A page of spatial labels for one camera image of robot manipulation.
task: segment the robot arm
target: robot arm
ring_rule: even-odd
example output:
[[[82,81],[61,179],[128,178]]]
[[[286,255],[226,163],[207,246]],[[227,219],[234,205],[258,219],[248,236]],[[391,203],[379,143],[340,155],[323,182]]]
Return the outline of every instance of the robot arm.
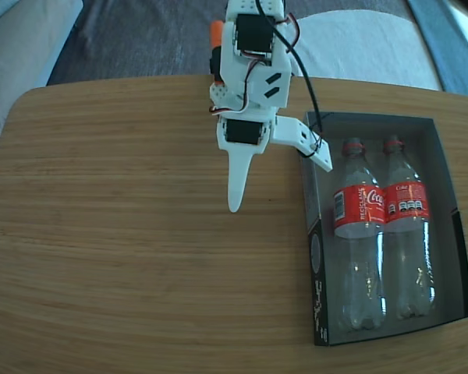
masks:
[[[278,31],[286,34],[283,0],[262,6]],[[213,23],[211,32],[211,113],[218,116],[218,147],[229,154],[229,209],[234,213],[240,208],[251,159],[269,143],[294,146],[330,171],[328,144],[299,120],[277,115],[288,104],[291,61],[255,1],[229,0],[225,23]]]

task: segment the cardboard box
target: cardboard box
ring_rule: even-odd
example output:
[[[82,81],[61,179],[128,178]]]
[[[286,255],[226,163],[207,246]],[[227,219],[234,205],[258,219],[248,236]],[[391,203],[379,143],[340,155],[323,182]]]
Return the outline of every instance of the cardboard box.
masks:
[[[307,123],[314,114],[307,115]],[[468,259],[451,176],[435,123],[429,118],[357,113],[323,113],[325,139],[331,148],[334,170],[326,173],[302,158],[303,186],[314,300],[314,343],[332,346],[391,337],[423,330],[468,317]],[[398,320],[395,313],[394,253],[384,251],[383,278],[387,316],[377,330],[343,332],[339,328],[339,305],[332,302],[341,289],[334,237],[333,195],[339,189],[345,138],[359,137],[366,158],[381,187],[385,187],[387,161],[383,139],[398,135],[405,154],[426,185],[431,208],[430,243],[434,275],[434,308],[428,316]]]

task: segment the plastic bottle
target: plastic bottle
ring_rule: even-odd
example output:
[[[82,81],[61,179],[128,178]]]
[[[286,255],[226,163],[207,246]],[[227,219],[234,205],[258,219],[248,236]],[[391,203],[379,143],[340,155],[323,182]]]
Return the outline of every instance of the plastic bottle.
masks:
[[[403,149],[404,144],[397,136],[385,140],[384,151],[388,158],[385,244],[397,259],[396,314],[399,319],[426,316],[435,299],[427,195]]]
[[[371,174],[365,148],[358,138],[343,143],[346,165],[335,195],[335,236],[338,241],[342,289],[340,327],[372,330],[385,320],[383,296],[383,192]]]

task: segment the orange part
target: orange part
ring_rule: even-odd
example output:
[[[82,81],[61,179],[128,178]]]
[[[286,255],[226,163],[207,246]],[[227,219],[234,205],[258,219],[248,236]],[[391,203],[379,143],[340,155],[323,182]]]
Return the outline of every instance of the orange part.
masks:
[[[210,42],[211,49],[222,46],[222,32],[224,30],[224,23],[222,21],[214,21],[210,25]]]

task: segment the white bracket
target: white bracket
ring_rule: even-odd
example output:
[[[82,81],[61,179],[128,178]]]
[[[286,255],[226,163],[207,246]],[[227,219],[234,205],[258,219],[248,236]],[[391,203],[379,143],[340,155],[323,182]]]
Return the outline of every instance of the white bracket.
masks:
[[[271,131],[271,143],[294,146],[324,170],[333,170],[328,143],[296,118],[278,115]]]
[[[251,159],[255,154],[262,154],[267,148],[271,137],[270,122],[262,126],[261,137],[257,145],[232,143],[226,139],[226,118],[220,116],[217,124],[218,148],[229,154],[229,209],[235,213],[241,207]]]

